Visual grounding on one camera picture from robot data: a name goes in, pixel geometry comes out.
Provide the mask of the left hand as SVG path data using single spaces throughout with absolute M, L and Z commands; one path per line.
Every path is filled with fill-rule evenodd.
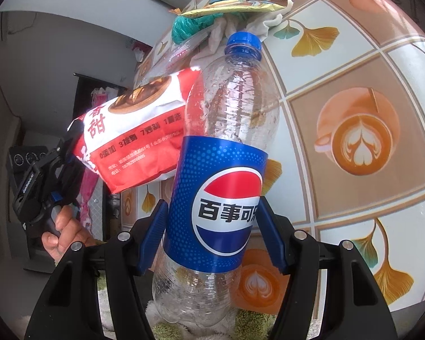
M 55 220 L 59 236 L 45 232 L 41 236 L 44 249 L 49 253 L 54 262 L 58 263 L 72 243 L 81 242 L 86 247 L 95 246 L 96 240 L 81 223 L 73 217 L 70 206 L 64 206 Z

